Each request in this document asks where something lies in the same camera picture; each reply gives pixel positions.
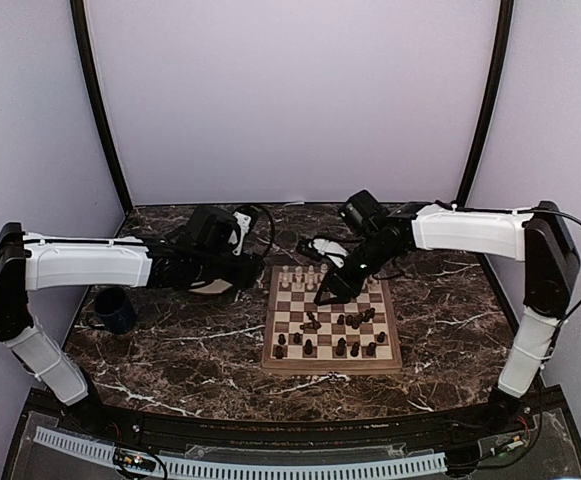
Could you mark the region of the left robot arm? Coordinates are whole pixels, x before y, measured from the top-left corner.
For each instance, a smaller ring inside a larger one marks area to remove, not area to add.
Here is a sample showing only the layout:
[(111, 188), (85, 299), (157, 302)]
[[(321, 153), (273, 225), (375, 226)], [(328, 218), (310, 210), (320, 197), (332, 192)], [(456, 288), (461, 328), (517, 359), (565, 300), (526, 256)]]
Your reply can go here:
[(0, 343), (65, 406), (90, 436), (111, 427), (96, 390), (31, 312), (32, 292), (111, 286), (199, 291), (218, 283), (252, 287), (264, 266), (245, 251), (262, 207), (233, 211), (195, 207), (188, 221), (162, 236), (75, 238), (25, 231), (18, 222), (0, 231)]

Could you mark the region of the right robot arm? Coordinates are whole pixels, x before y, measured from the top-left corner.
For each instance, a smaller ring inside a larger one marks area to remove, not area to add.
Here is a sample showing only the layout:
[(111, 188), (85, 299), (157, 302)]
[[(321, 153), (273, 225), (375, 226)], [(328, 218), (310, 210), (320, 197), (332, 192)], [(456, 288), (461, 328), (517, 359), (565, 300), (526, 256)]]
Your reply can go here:
[(500, 394), (480, 413), (491, 434), (519, 416), (515, 399), (529, 390), (550, 361), (564, 325), (581, 306), (575, 295), (581, 257), (569, 230), (581, 220), (549, 200), (533, 207), (475, 208), (443, 201), (408, 202), (391, 209), (369, 191), (351, 196), (338, 210), (354, 237), (316, 235), (302, 241), (305, 255), (329, 262), (315, 297), (318, 305), (345, 304), (388, 262), (413, 251), (465, 251), (515, 261), (521, 305), (518, 327), (498, 377)]

